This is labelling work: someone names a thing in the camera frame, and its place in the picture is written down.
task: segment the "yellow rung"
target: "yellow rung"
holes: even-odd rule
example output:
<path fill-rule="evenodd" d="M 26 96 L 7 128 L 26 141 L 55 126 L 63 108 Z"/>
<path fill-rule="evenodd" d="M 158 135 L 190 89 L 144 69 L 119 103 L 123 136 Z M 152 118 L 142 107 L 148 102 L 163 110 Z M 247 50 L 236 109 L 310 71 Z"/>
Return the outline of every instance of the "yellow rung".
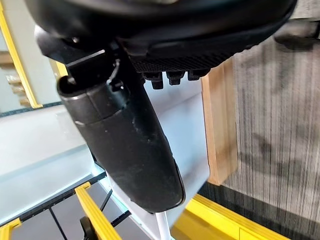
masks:
<path fill-rule="evenodd" d="M 91 224 L 95 230 L 95 233 L 101 240 L 121 240 L 114 227 L 106 219 L 102 211 L 97 204 L 92 200 L 86 189 L 90 188 L 90 183 L 86 182 L 75 189 L 75 193 L 79 199 L 79 202 L 90 219 Z"/>
<path fill-rule="evenodd" d="M 0 227 L 0 240 L 10 240 L 12 229 L 21 225 L 20 218 L 17 218 L 6 225 Z"/>

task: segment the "wooden panel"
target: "wooden panel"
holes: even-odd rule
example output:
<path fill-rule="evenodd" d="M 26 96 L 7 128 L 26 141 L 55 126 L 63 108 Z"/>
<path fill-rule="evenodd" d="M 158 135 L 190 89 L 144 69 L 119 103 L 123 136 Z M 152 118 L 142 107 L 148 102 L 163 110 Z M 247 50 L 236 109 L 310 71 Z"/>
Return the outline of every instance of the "wooden panel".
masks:
<path fill-rule="evenodd" d="M 210 177 L 220 185 L 238 166 L 232 60 L 202 77 L 202 98 Z"/>

